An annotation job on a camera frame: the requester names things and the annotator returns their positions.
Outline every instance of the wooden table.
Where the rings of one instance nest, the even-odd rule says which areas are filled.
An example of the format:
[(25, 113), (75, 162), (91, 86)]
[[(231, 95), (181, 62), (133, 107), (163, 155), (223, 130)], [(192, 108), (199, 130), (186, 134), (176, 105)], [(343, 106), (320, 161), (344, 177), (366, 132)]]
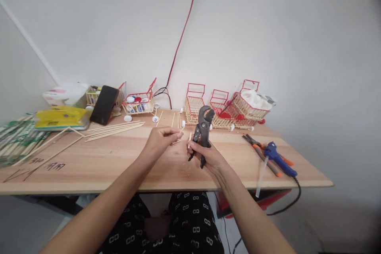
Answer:
[[(164, 110), (160, 126), (170, 126), (172, 110)], [(151, 114), (133, 116), (133, 120), (145, 124), (133, 130), (115, 134), (99, 140), (85, 142), (83, 138), (62, 153), (44, 163), (52, 154), (79, 137), (66, 132), (55, 143), (35, 154), (28, 162), (0, 169), (0, 194), (80, 194), (100, 193), (105, 190), (140, 154), (152, 127)], [(123, 116), (113, 118), (109, 125), (123, 122)], [(92, 123), (90, 129), (99, 127)], [(188, 162), (186, 142), (194, 126), (187, 125), (180, 143), (168, 147), (152, 171), (140, 186), (139, 191), (217, 190), (220, 188), (215, 177), (206, 169), (200, 169), (196, 158)], [(295, 163), (298, 180), (302, 187), (333, 186), (324, 174), (289, 146), (278, 134), (266, 125), (256, 125), (248, 132), (235, 129), (213, 129), (210, 141), (218, 148), (248, 189), (255, 189), (259, 177), (261, 159), (241, 136), (249, 133), (257, 141), (267, 144), (274, 141), (279, 153)], [(30, 170), (41, 164), (31, 175)], [(295, 188), (295, 182), (283, 175), (277, 178), (268, 168), (262, 183), (263, 189)]]

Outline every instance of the blue glue gun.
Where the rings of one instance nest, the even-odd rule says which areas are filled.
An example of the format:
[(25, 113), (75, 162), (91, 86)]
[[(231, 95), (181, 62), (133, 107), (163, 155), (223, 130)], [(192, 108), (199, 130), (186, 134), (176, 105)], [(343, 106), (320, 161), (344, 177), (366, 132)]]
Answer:
[(289, 165), (281, 158), (277, 152), (277, 145), (274, 142), (270, 142), (264, 152), (265, 156), (269, 156), (269, 160), (274, 160), (274, 162), (282, 169), (282, 171), (289, 177), (296, 177), (298, 173), (291, 169)]

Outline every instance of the miniature shopping cart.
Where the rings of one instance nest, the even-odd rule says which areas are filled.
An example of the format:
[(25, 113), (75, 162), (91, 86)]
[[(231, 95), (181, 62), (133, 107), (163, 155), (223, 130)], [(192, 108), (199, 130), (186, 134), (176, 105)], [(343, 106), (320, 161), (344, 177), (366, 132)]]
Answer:
[(154, 98), (152, 96), (152, 87), (155, 84), (155, 82), (156, 78), (150, 85), (147, 92), (127, 95), (126, 99), (123, 101), (122, 104), (122, 107), (127, 115), (153, 112), (155, 103)]
[[(116, 99), (115, 106), (120, 107), (123, 103), (124, 95), (123, 95), (123, 86), (126, 82), (123, 82), (121, 86), (119, 86), (119, 94), (118, 98)], [(95, 106), (98, 97), (99, 97), (100, 91), (96, 90), (95, 88), (91, 87), (86, 92), (86, 99), (87, 99), (87, 106)]]
[(205, 94), (205, 85), (188, 83), (187, 98), (185, 99), (185, 115), (187, 124), (198, 124), (198, 112), (203, 107), (204, 100), (202, 97)]
[(229, 129), (230, 131), (234, 130), (234, 122), (236, 120), (234, 116), (237, 116), (238, 112), (234, 112), (232, 110), (234, 107), (231, 105), (226, 108), (228, 98), (228, 92), (217, 89), (213, 90), (212, 98), (209, 102), (210, 107), (213, 108), (216, 113), (212, 121), (213, 128)]
[(253, 130), (256, 123), (265, 123), (264, 118), (270, 111), (252, 107), (241, 95), (245, 90), (254, 89), (257, 92), (258, 87), (258, 81), (245, 79), (240, 92), (236, 92), (233, 95), (234, 100), (231, 105), (237, 113), (233, 109), (230, 112), (236, 117), (235, 126), (237, 128)]

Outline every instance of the patterned fabric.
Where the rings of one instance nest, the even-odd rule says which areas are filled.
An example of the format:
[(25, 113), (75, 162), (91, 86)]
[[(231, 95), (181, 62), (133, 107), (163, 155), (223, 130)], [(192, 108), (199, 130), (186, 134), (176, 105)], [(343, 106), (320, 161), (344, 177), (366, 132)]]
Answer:
[(97, 253), (224, 253), (205, 192), (174, 192), (169, 213), (172, 214), (169, 235), (149, 241), (144, 218), (150, 217), (150, 213), (136, 194)]

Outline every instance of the black phone case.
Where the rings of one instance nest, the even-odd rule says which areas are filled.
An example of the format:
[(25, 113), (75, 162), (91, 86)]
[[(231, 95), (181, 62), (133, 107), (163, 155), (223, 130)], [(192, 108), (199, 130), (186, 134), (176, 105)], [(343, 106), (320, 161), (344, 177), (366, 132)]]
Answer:
[(96, 101), (90, 121), (107, 125), (112, 109), (119, 95), (119, 89), (104, 85)]

